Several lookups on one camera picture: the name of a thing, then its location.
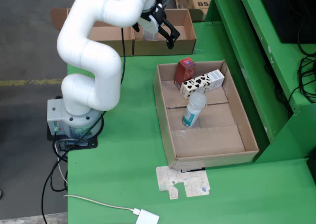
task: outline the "green surface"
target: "green surface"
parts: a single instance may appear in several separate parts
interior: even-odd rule
[[[288,112],[275,96],[275,85],[265,70],[264,58],[241,1],[215,2],[261,121],[272,142],[288,121]]]
[[[267,139],[221,23],[195,24],[195,61],[223,60],[233,75],[257,140]],[[69,153],[69,194],[112,205],[145,209],[160,215],[159,224],[313,223],[316,187],[304,160],[207,169],[210,195],[169,200],[158,189],[156,167],[167,165],[155,100],[157,63],[183,55],[128,57],[118,106],[107,112],[96,149]],[[69,73],[80,69],[69,66]],[[134,224],[130,211],[69,198],[68,223]]]
[[[304,55],[300,52],[296,44],[281,43],[261,0],[242,0],[242,2],[284,93],[286,97],[289,98],[292,91],[298,87],[297,69]],[[316,45],[304,44],[303,48],[308,52],[316,51]],[[306,78],[304,83],[313,79],[314,76],[310,76]],[[305,86],[305,89],[315,91],[316,83]],[[308,102],[299,91],[296,91],[293,94],[290,104],[295,112],[298,111],[302,105],[310,104],[310,102]]]
[[[308,157],[316,147],[316,104],[303,105],[279,132],[257,162]]]

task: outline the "plastic bottle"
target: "plastic bottle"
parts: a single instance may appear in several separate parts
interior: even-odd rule
[[[183,116],[182,123],[187,128],[192,128],[196,123],[199,114],[206,106],[206,97],[200,92],[194,92],[189,99],[187,110]]]

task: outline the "gray floor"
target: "gray floor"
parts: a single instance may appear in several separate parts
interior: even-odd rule
[[[73,1],[0,0],[0,82],[65,77],[49,11],[71,7]],[[40,215],[42,187],[56,161],[46,140],[46,102],[59,94],[59,84],[0,83],[0,220]],[[54,180],[56,186],[61,184],[58,173]],[[44,211],[66,212],[62,193],[47,187]]]

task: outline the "bottle label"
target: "bottle label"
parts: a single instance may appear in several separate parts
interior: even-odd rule
[[[191,126],[191,123],[193,121],[194,118],[194,114],[191,114],[188,110],[186,110],[183,119],[182,119],[182,123],[184,126],[189,127]]]

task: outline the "red carton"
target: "red carton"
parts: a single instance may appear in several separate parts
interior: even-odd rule
[[[174,77],[174,84],[178,89],[180,89],[183,82],[192,78],[195,66],[196,64],[189,57],[179,61]]]

